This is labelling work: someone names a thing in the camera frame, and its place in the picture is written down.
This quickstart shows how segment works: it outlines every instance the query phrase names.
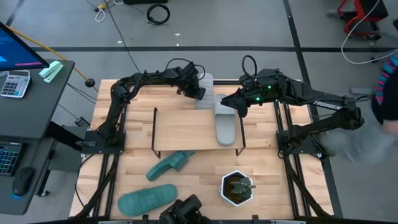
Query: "black desk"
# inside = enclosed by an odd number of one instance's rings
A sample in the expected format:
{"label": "black desk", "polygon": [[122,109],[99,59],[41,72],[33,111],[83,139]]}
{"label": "black desk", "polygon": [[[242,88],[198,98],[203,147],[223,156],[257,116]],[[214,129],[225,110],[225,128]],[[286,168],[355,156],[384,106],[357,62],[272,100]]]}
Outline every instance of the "black desk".
{"label": "black desk", "polygon": [[[75,65],[72,61],[59,60],[63,64],[60,73],[51,83],[45,83],[39,76],[41,69],[30,71],[32,79],[25,97],[10,99],[0,97],[0,141],[25,142],[25,149],[18,170],[29,167],[35,170],[29,192],[22,197],[12,193],[14,177],[0,176],[0,213],[23,215],[34,195],[40,195],[50,174],[49,165],[57,142],[76,150],[76,135],[51,121],[61,98],[63,89]],[[0,78],[0,86],[6,77]]]}

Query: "person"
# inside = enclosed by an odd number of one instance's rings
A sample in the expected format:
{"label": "person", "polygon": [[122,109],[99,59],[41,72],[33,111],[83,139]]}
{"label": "person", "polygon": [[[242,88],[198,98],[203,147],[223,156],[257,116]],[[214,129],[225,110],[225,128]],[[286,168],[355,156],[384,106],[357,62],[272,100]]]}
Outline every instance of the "person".
{"label": "person", "polygon": [[320,134],[331,155],[351,161],[379,162],[398,146],[398,54],[383,65],[372,100],[361,107],[364,124],[357,130],[334,129]]}

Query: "computer monitor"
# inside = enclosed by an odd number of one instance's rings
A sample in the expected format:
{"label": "computer monitor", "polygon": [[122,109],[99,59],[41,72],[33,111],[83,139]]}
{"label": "computer monitor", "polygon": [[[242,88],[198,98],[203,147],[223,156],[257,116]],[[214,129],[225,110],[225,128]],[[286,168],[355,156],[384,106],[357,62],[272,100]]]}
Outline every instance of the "computer monitor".
{"label": "computer monitor", "polygon": [[49,64],[0,22],[0,71],[45,67]]}

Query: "red chair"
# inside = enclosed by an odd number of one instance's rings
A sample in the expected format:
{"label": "red chair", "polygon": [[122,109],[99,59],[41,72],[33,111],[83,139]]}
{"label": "red chair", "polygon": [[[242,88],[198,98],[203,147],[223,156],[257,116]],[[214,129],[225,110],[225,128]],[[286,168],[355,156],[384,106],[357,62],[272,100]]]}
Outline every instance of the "red chair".
{"label": "red chair", "polygon": [[[374,5],[377,3],[377,0],[354,0],[354,6],[356,11],[343,12],[341,9],[347,3],[347,1],[348,0],[343,0],[343,2],[338,7],[337,12],[342,19],[347,21],[347,24],[344,27],[344,32],[348,35],[351,32],[351,29],[356,25],[356,22],[359,22],[360,20],[365,18],[367,14],[369,14]],[[370,13],[370,15],[363,21],[368,22],[370,24],[370,27],[360,32],[354,31],[352,32],[352,35],[367,37],[373,37],[375,35],[378,35],[377,33],[379,31],[379,27],[376,23],[383,20],[387,16],[388,12],[386,6],[384,5],[383,0],[380,0],[372,13]]]}

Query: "teal slipper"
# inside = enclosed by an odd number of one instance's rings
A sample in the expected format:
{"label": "teal slipper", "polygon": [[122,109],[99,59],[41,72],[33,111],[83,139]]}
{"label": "teal slipper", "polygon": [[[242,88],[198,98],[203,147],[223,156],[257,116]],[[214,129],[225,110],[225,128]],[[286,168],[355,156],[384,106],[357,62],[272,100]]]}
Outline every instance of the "teal slipper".
{"label": "teal slipper", "polygon": [[118,200],[118,208],[123,215],[136,217],[170,203],[176,198],[177,189],[175,186],[172,184],[165,184],[123,195]]}
{"label": "teal slipper", "polygon": [[174,152],[148,171],[147,179],[149,181],[154,181],[171,168],[180,171],[182,167],[188,163],[188,157],[194,155],[194,153],[195,151]]}

